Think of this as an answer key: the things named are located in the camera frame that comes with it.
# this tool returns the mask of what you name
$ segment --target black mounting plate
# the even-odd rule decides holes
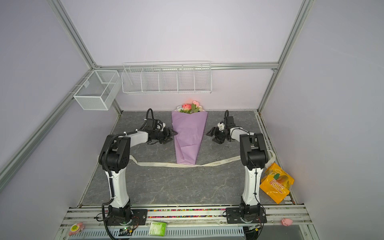
[[[128,225],[137,225],[138,220],[135,217],[138,217],[140,219],[139,225],[145,225],[145,222],[147,220],[148,210],[147,209],[131,209],[131,211],[133,212],[132,221]],[[124,226],[120,224],[123,221],[124,219],[112,216],[110,218],[107,218],[107,226]]]
[[[239,207],[227,207],[225,209],[225,214],[227,215],[227,223],[245,223],[241,220],[240,218],[240,208]],[[247,219],[245,220],[246,222],[250,222],[250,220],[252,219],[252,222],[250,223],[266,223],[266,216],[265,216],[265,211],[263,208],[260,208],[260,221],[259,222],[259,218],[255,217],[255,216],[250,216],[250,217],[247,217],[245,216]]]

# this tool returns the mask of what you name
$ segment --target green tissue packet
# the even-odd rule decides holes
[[[151,222],[151,226],[149,227],[149,235],[164,237],[166,233],[166,226],[167,223],[165,222]]]

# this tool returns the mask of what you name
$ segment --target wire basket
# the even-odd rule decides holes
[[[84,110],[108,110],[120,88],[116,70],[93,70],[73,97]]]
[[[171,62],[173,64],[167,65],[164,63],[170,62],[158,63],[161,64],[123,63],[122,91],[126,94],[212,92],[210,62]]]

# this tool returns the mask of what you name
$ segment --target table surface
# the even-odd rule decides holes
[[[145,112],[123,112],[114,133],[134,131],[144,122]],[[231,111],[236,126],[251,132],[260,132],[253,111]],[[172,126],[171,112],[154,112],[154,118]],[[196,164],[206,164],[240,155],[237,141],[217,144],[205,135],[224,118],[224,111],[210,111]],[[176,163],[174,141],[167,144],[139,144],[130,154],[138,162]],[[135,204],[234,204],[240,203],[244,190],[245,169],[241,161],[215,167],[141,167],[130,161],[126,171],[127,192]],[[109,200],[105,172],[99,165],[85,194],[83,205]],[[260,190],[261,204],[276,204]]]

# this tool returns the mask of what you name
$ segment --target purple wrapping paper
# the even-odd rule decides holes
[[[172,112],[172,126],[175,136],[176,162],[179,164],[196,163],[201,140],[204,134],[208,112],[181,113]]]

